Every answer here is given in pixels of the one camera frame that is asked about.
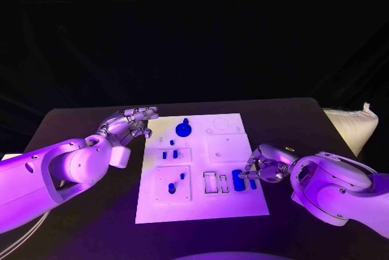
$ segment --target table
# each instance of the table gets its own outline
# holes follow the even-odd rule
[[[274,142],[306,155],[326,150],[355,158],[311,98],[157,106],[162,116],[241,113],[252,149]],[[113,112],[134,107],[52,110],[26,152],[85,138]],[[363,224],[349,221],[343,227],[329,225],[293,202],[288,179],[278,184],[262,182],[270,216],[136,225],[144,142],[141,137],[131,141],[127,168],[111,167],[95,186],[52,210],[9,259],[173,259],[221,251],[262,252],[294,259],[389,256],[389,240]],[[0,244],[12,243],[31,225],[0,235]]]

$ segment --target white cushion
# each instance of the white cushion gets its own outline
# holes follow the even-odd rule
[[[365,103],[362,111],[323,109],[355,156],[359,155],[379,124],[379,117],[369,107],[371,104]]]

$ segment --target black backdrop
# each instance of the black backdrop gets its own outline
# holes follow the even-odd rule
[[[388,165],[388,0],[2,1],[2,152],[54,108],[311,96],[373,103]]]

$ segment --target robotic hand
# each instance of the robotic hand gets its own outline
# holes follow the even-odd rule
[[[254,164],[260,170],[251,171]],[[343,226],[355,219],[389,238],[389,174],[332,153],[301,157],[291,148],[261,144],[239,177],[277,183],[288,175],[291,199],[322,221]]]
[[[85,139],[69,139],[0,161],[0,233],[15,229],[90,189],[108,165],[126,168],[134,137],[152,136],[144,120],[157,108],[118,111]],[[56,188],[55,181],[64,186]]]

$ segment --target white board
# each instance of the white board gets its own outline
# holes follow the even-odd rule
[[[176,126],[185,118],[192,134],[182,138]],[[147,127],[153,136],[146,140],[136,223],[268,215],[260,181],[257,189],[245,180],[247,189],[234,190],[232,170],[244,169],[251,155],[241,115],[160,117]],[[205,172],[216,173],[218,193],[205,193],[206,182],[215,183],[209,174],[205,182]],[[169,183],[175,183],[175,193],[169,192]]]

